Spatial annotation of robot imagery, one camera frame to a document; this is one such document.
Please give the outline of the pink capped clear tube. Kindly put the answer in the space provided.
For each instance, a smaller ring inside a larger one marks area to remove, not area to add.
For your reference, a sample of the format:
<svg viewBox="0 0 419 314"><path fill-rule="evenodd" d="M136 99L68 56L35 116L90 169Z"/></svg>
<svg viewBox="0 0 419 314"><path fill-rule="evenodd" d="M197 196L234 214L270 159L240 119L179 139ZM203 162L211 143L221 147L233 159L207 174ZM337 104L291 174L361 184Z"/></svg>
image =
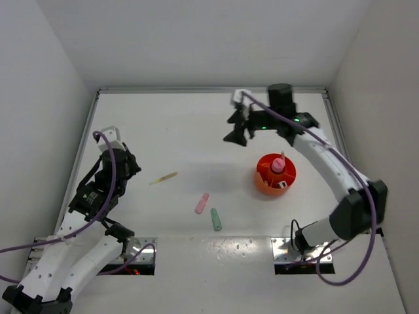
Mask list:
<svg viewBox="0 0 419 314"><path fill-rule="evenodd" d="M271 171L277 174L283 173L285 167L286 164L282 158L275 158L270 165Z"/></svg>

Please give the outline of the pink correction tape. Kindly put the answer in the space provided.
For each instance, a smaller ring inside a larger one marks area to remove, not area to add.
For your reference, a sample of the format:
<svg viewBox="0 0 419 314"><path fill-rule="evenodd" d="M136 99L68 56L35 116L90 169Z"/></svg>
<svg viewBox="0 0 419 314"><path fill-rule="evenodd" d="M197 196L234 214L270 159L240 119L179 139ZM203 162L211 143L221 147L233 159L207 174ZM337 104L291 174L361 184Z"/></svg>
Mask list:
<svg viewBox="0 0 419 314"><path fill-rule="evenodd" d="M202 214L203 213L203 211L204 211L204 209L205 209L205 207L206 207L206 204L207 204L207 202L208 202L208 200L209 200L209 194L208 193L204 193L204 195L200 198L200 201L198 202L198 204L196 205L196 207L195 207L195 209L194 209L194 212L196 213L196 214Z"/></svg>

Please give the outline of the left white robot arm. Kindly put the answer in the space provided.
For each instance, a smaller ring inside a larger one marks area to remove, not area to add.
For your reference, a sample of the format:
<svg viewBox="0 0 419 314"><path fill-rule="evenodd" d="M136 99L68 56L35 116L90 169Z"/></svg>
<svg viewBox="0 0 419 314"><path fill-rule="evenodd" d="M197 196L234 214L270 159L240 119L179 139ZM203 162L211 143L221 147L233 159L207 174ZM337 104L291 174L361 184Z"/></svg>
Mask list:
<svg viewBox="0 0 419 314"><path fill-rule="evenodd" d="M33 269L2 299L20 313L70 313L84 286L125 253L134 231L108 218L141 168L127 149L106 150L79 183L60 229Z"/></svg>

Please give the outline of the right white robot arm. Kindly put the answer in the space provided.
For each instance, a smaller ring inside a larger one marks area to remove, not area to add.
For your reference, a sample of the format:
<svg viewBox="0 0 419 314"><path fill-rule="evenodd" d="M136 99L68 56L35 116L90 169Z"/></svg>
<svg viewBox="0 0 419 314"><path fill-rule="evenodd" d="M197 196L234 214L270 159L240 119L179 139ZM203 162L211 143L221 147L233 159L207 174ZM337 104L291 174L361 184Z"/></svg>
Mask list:
<svg viewBox="0 0 419 314"><path fill-rule="evenodd" d="M297 230L294 249L303 254L325 242L349 241L382 224L386 184L356 170L330 143L319 122L310 113L297 110L291 85L273 84L267 92L268 105L257 101L249 90L233 92L235 112L227 122L234 129L223 140L244 147L256 131L274 130L314 166L332 190L338 205L327 218Z"/></svg>

